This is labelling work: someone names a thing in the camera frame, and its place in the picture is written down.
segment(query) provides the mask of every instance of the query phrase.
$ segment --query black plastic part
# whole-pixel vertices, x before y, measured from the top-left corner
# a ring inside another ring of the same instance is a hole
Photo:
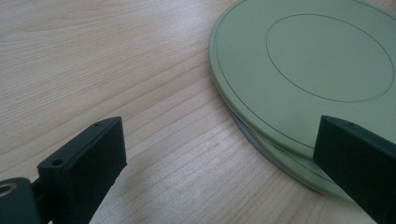
[[[374,221],[396,223],[396,145],[352,122],[323,116],[314,161]]]
[[[28,179],[12,178],[0,182],[0,223],[42,223]]]
[[[49,223],[53,219],[55,207],[52,206],[48,193],[44,191],[40,178],[32,183],[32,189],[41,221],[42,223]]]
[[[121,118],[93,124],[42,161],[37,168],[53,223],[89,223],[125,166]]]

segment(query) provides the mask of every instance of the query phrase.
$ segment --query round green plate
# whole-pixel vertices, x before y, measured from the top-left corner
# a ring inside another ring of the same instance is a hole
[[[262,151],[311,188],[346,199],[312,162],[320,117],[396,142],[395,40],[395,17],[363,2],[247,0],[216,22],[209,62]]]

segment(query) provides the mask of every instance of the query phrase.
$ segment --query stacked disc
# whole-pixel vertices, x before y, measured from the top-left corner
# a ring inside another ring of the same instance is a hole
[[[351,201],[313,163],[320,117],[396,142],[396,19],[354,0],[246,0],[209,43],[213,79],[234,120],[270,161]]]

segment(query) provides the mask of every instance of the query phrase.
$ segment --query light wood surface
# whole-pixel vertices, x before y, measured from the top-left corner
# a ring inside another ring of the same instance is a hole
[[[0,2],[0,179],[122,116],[128,166],[92,223],[373,223],[303,186],[238,131],[210,74],[234,0]],[[396,12],[395,0],[372,2]]]

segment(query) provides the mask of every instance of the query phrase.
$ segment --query wooden table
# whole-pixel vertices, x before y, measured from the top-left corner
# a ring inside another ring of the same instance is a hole
[[[122,116],[128,166],[92,223],[373,223],[303,186],[233,123],[210,30],[234,0],[2,1],[0,179]],[[395,0],[375,4],[396,12]]]

